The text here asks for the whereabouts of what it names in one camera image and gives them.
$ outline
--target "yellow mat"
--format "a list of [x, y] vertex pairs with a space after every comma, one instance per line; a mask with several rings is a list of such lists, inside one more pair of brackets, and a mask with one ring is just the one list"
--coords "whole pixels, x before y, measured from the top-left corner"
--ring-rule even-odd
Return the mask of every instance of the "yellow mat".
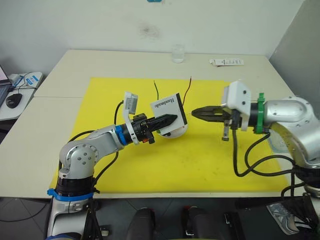
[[[189, 80], [156, 79], [159, 98], [180, 93], [183, 98]], [[178, 193], [178, 192], [274, 192], [288, 185], [284, 176], [263, 177], [250, 173], [237, 177], [233, 170], [233, 141], [222, 141], [223, 124], [205, 122], [191, 116], [191, 111], [221, 103], [223, 88], [229, 82], [193, 80], [187, 93], [184, 111], [187, 132], [176, 139], [166, 139], [154, 133], [155, 143], [130, 144], [119, 152], [118, 160], [99, 179], [97, 189], [102, 193]], [[78, 112], [72, 135], [113, 124], [117, 104], [124, 92], [138, 95], [136, 114], [153, 117], [150, 103], [157, 100], [153, 79], [93, 77]], [[122, 108], [117, 124], [123, 124]], [[243, 172], [244, 154], [261, 135], [252, 128], [237, 131], [238, 168]], [[250, 162], [272, 154], [265, 141], [249, 156]], [[95, 175], [106, 166], [114, 154], [102, 158], [95, 166]], [[275, 159], [257, 168], [262, 172], [280, 171]]]

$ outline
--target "gray wall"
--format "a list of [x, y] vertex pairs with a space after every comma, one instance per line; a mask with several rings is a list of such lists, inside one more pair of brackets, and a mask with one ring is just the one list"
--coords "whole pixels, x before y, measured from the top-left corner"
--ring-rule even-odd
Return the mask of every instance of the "gray wall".
[[304, 0], [0, 0], [0, 64], [48, 74], [67, 49], [270, 57]]
[[270, 62], [295, 95], [320, 116], [320, 0], [306, 0]]

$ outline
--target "keyboard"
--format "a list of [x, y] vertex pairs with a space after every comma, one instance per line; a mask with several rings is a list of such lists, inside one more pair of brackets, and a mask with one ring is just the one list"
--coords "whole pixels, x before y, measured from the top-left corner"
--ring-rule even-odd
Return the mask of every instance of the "keyboard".
[[0, 106], [2, 103], [5, 101], [7, 95], [8, 95], [8, 90], [12, 85], [4, 85], [0, 86]]

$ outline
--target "laptop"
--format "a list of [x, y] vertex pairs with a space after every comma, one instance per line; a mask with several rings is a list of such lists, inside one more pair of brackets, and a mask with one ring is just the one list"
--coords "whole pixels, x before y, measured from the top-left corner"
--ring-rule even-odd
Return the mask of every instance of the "laptop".
[[12, 87], [10, 80], [8, 79], [5, 71], [0, 66], [0, 106], [5, 101], [9, 89]]

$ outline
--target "computer mouse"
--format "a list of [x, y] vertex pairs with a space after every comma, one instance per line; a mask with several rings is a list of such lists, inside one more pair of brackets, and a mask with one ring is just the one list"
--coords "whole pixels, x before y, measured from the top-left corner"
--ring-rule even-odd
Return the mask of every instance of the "computer mouse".
[[12, 94], [6, 98], [5, 104], [8, 106], [8, 108], [14, 109], [20, 103], [21, 98], [21, 93]]

